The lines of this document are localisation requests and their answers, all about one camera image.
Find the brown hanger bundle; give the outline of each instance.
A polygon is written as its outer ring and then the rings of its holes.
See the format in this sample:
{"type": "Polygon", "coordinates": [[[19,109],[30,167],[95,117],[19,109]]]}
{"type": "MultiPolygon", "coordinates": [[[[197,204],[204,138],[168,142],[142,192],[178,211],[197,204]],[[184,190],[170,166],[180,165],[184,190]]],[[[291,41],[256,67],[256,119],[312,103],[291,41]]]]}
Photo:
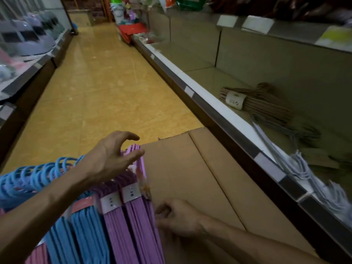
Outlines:
{"type": "Polygon", "coordinates": [[[263,82],[256,89],[229,88],[221,89],[219,99],[226,104],[250,114],[261,115],[280,125],[286,125],[293,117],[284,103],[269,93],[273,86],[263,82]]]}

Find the green plastic item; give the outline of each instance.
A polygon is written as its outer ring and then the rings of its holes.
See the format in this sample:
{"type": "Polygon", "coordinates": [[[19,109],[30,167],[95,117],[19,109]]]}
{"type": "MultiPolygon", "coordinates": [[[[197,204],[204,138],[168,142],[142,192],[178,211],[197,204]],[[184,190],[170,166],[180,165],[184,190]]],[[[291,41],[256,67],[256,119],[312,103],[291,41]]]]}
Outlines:
{"type": "Polygon", "coordinates": [[[206,0],[176,0],[176,4],[182,11],[200,11],[206,0]]]}
{"type": "Polygon", "coordinates": [[[110,0],[111,3],[122,3],[122,0],[110,0]]]}

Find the red cloth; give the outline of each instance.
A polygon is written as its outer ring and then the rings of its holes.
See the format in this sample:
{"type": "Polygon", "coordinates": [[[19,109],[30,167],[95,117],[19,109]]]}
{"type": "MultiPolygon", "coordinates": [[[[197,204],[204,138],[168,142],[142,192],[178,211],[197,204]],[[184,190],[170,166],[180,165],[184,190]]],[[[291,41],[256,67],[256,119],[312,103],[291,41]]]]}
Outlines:
{"type": "Polygon", "coordinates": [[[132,25],[118,25],[117,28],[119,29],[121,36],[128,43],[131,41],[131,35],[148,32],[147,28],[142,23],[132,25]]]}

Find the hand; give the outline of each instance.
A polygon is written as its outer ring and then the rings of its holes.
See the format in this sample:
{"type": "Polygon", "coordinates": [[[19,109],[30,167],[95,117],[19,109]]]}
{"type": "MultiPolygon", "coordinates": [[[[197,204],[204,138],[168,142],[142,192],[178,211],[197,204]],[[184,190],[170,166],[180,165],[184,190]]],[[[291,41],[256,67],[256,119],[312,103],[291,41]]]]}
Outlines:
{"type": "Polygon", "coordinates": [[[165,199],[156,210],[162,218],[156,220],[158,228],[167,229],[184,237],[198,236],[203,233],[202,221],[207,216],[180,199],[165,199]]]}
{"type": "Polygon", "coordinates": [[[115,131],[109,134],[101,139],[72,170],[78,169],[90,186],[117,177],[144,155],[144,150],[133,150],[128,155],[122,156],[121,146],[126,140],[138,141],[139,137],[131,132],[115,131]]]}

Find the aisle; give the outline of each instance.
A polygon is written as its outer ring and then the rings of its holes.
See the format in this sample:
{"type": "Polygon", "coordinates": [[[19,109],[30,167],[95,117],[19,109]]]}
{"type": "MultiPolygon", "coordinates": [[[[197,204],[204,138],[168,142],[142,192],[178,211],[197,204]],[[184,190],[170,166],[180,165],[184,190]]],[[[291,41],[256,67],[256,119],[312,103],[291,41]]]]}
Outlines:
{"type": "Polygon", "coordinates": [[[78,157],[114,130],[135,132],[145,144],[202,126],[113,24],[79,31],[2,173],[78,157]]]}

